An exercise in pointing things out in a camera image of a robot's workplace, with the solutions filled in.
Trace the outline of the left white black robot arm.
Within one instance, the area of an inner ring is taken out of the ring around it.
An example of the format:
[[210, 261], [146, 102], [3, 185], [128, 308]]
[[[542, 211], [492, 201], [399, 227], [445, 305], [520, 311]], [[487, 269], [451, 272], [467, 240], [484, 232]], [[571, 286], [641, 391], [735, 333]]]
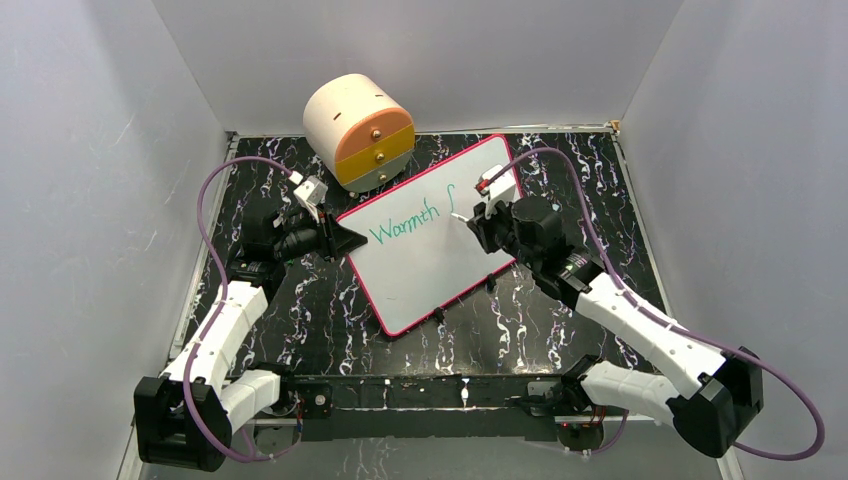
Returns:
[[257, 460], [255, 453], [233, 450], [234, 434], [265, 410], [286, 416], [302, 401], [279, 364], [260, 362], [226, 380], [244, 339], [272, 303], [291, 262], [310, 254], [336, 261], [367, 242], [323, 204], [245, 218], [200, 327], [158, 376], [142, 378], [135, 388], [141, 461], [214, 472], [228, 458]]

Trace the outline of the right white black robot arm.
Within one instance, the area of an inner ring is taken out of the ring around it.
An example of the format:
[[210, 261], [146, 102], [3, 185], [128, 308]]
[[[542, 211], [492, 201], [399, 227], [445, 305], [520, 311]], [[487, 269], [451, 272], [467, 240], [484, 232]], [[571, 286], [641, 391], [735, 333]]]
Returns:
[[622, 338], [656, 373], [585, 355], [528, 409], [577, 414], [613, 406], [670, 425], [696, 451], [722, 457], [763, 407], [761, 369], [675, 332], [676, 322], [641, 298], [630, 301], [601, 259], [565, 239], [564, 218], [542, 197], [480, 202], [466, 222], [487, 254], [529, 269], [548, 297]]

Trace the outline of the pink framed whiteboard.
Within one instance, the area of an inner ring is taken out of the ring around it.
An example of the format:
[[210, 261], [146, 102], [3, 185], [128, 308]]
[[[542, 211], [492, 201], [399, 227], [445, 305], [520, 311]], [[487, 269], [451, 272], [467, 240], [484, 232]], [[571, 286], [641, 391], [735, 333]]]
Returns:
[[342, 226], [367, 237], [348, 261], [383, 331], [398, 336], [513, 263], [487, 254], [465, 217], [482, 202], [479, 177], [512, 159], [502, 135], [490, 136], [344, 213]]

